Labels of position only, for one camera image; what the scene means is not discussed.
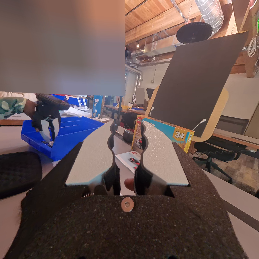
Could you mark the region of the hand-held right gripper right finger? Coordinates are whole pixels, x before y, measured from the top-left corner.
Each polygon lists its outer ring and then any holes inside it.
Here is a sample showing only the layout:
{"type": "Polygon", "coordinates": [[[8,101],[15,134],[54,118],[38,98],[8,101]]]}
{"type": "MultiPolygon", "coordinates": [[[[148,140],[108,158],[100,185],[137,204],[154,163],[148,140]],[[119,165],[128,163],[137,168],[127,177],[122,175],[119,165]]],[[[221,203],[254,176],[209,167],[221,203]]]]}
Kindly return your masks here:
{"type": "Polygon", "coordinates": [[[135,170],[136,195],[173,195],[171,186],[189,186],[171,140],[149,122],[141,123],[140,164],[135,170]]]}

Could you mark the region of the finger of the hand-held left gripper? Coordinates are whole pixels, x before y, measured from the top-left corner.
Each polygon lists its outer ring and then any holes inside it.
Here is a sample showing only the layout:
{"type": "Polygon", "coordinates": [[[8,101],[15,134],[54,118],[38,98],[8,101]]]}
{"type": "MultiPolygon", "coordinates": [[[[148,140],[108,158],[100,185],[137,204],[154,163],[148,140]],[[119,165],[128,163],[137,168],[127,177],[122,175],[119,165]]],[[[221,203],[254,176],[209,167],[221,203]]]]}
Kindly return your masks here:
{"type": "Polygon", "coordinates": [[[45,142],[53,141],[53,120],[41,120],[42,131],[40,134],[45,142]]]}
{"type": "Polygon", "coordinates": [[[61,123],[61,115],[60,114],[52,115],[52,141],[53,142],[55,141],[55,138],[58,136],[60,123],[61,123]]]}

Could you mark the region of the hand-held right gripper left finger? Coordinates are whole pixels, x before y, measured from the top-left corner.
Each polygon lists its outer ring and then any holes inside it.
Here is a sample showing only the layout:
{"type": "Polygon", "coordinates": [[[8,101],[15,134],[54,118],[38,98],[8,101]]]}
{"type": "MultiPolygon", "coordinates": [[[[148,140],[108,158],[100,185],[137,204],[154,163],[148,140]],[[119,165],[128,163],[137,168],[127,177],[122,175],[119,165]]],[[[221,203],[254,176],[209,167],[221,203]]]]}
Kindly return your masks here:
{"type": "Polygon", "coordinates": [[[86,187],[83,195],[120,195],[120,169],[115,161],[115,123],[109,121],[83,141],[65,182],[66,187],[86,187]]]}

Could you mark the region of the blue plastic bin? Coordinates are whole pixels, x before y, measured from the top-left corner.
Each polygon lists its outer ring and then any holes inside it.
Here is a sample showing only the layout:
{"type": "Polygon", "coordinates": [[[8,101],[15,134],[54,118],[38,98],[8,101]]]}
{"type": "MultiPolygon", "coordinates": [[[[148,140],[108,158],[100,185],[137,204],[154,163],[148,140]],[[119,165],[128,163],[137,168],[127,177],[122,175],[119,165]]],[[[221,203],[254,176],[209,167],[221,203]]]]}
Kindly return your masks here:
{"type": "Polygon", "coordinates": [[[103,122],[87,117],[63,117],[53,147],[49,147],[43,143],[44,139],[40,133],[32,127],[31,120],[25,120],[21,129],[21,139],[53,161],[58,161],[102,125],[103,122]]]}

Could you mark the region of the person's left forearm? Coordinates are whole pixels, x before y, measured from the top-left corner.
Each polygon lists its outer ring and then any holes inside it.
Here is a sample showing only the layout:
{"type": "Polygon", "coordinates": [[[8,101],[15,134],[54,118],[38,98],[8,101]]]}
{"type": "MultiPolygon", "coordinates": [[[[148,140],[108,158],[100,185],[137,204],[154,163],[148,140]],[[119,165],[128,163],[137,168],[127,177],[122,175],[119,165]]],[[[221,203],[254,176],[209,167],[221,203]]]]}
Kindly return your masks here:
{"type": "Polygon", "coordinates": [[[0,98],[0,120],[7,119],[14,114],[24,113],[27,98],[23,97],[1,97],[0,98]]]}

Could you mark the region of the crumpled white plastic bags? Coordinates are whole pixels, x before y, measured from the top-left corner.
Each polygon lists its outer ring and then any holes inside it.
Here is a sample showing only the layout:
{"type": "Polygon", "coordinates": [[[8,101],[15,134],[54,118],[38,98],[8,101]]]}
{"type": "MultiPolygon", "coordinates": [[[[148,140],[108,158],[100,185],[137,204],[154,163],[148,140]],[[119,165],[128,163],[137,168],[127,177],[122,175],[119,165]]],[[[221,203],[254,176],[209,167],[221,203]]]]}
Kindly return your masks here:
{"type": "Polygon", "coordinates": [[[69,115],[69,116],[76,116],[76,117],[87,117],[91,118],[92,114],[85,111],[75,109],[74,107],[70,107],[68,110],[59,111],[61,116],[69,115]]]}

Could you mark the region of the blue storage bin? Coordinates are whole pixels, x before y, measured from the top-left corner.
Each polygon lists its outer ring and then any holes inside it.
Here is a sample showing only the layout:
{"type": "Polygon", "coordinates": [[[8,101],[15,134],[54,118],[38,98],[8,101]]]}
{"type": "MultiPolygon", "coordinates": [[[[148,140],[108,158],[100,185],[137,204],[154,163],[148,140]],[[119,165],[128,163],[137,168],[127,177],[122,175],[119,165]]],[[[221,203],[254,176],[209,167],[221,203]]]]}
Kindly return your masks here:
{"type": "Polygon", "coordinates": [[[69,96],[66,95],[66,99],[71,106],[78,107],[78,109],[89,110],[86,101],[87,96],[69,96]]]}

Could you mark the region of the closed instruction booklet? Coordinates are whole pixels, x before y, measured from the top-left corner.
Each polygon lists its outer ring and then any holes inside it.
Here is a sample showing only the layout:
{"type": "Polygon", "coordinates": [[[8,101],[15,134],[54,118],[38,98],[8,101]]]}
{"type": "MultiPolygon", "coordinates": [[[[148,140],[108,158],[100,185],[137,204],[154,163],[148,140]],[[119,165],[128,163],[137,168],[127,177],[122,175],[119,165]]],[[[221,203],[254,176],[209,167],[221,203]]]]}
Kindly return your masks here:
{"type": "Polygon", "coordinates": [[[135,172],[140,165],[141,155],[136,151],[130,151],[122,154],[117,154],[115,157],[123,163],[132,173],[135,172]]]}

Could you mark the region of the tall blue carton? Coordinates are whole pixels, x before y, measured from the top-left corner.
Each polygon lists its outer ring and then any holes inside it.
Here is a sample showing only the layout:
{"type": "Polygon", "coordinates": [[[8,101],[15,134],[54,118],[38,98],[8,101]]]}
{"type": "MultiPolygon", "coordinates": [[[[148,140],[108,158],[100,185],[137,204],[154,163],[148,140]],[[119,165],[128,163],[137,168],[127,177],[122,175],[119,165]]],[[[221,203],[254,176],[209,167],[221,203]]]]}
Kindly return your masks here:
{"type": "Polygon", "coordinates": [[[93,98],[92,118],[99,118],[102,110],[102,95],[95,95],[93,98]]]}

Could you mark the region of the black office chair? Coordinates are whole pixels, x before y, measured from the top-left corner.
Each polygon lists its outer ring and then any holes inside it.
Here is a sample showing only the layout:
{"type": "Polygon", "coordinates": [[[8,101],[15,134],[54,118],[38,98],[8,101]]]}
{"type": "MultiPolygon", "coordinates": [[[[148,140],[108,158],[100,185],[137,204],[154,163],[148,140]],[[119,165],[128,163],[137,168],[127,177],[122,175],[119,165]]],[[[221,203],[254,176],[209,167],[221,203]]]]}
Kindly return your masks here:
{"type": "Polygon", "coordinates": [[[207,158],[193,157],[192,159],[198,165],[205,165],[205,168],[211,173],[211,168],[219,171],[228,178],[228,183],[232,184],[232,177],[225,173],[219,166],[213,162],[217,159],[228,163],[229,161],[237,160],[242,151],[248,151],[247,145],[225,140],[216,136],[211,136],[207,141],[195,142],[194,148],[196,153],[206,155],[207,158]]]}

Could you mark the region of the wooden workbench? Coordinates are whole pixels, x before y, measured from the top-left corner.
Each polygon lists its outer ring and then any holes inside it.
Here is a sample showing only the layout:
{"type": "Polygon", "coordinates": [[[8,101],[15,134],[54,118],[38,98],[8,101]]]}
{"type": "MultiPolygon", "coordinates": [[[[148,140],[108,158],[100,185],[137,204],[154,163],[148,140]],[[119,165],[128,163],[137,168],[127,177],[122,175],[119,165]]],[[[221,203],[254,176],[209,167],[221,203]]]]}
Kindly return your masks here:
{"type": "MultiPolygon", "coordinates": [[[[115,113],[117,114],[119,111],[119,106],[112,106],[112,105],[104,105],[104,108],[108,111],[112,112],[112,115],[114,115],[115,113]]],[[[136,113],[138,115],[144,115],[145,114],[145,110],[142,109],[133,109],[128,107],[127,105],[122,105],[121,106],[121,111],[120,113],[126,114],[126,113],[136,113]]]]}

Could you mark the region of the wooden edged table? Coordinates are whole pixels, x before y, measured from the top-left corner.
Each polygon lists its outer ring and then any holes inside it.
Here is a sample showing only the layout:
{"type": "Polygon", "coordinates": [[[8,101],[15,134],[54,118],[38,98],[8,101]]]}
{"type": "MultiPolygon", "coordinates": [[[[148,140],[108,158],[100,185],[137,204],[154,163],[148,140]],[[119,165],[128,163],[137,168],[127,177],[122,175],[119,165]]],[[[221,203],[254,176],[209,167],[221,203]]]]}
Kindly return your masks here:
{"type": "Polygon", "coordinates": [[[221,129],[214,129],[213,136],[229,140],[235,143],[246,145],[248,149],[258,150],[259,149],[259,139],[248,137],[241,134],[232,133],[229,131],[224,131],[221,129]]]}

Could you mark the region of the black board with wooden back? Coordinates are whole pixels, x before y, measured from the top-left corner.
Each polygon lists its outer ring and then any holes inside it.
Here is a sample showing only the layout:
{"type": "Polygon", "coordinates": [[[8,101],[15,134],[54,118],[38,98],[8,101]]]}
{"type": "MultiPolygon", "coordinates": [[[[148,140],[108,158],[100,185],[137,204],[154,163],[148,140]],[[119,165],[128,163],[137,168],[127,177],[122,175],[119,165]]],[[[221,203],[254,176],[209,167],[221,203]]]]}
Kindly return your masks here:
{"type": "Polygon", "coordinates": [[[177,47],[151,107],[151,118],[202,137],[248,31],[177,47]]]}

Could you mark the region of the black round ceiling fixture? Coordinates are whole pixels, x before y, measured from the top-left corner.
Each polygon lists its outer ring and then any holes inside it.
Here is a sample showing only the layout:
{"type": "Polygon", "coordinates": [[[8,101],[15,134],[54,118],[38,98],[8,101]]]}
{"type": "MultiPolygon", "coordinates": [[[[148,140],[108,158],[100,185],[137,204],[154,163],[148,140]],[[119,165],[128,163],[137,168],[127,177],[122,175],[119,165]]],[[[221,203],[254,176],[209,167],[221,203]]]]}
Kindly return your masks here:
{"type": "Polygon", "coordinates": [[[183,44],[190,44],[209,39],[213,28],[205,22],[191,22],[183,25],[176,34],[176,38],[183,44]]]}

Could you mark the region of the silver corrugated duct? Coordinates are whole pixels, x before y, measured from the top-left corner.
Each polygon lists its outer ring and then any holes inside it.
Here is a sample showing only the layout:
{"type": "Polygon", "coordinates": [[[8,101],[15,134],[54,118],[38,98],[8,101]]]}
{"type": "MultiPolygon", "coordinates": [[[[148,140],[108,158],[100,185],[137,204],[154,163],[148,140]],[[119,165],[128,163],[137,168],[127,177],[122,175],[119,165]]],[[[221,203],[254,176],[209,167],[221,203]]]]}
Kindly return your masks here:
{"type": "Polygon", "coordinates": [[[212,35],[223,25],[224,14],[219,0],[195,0],[195,3],[206,23],[212,27],[212,35]]]}

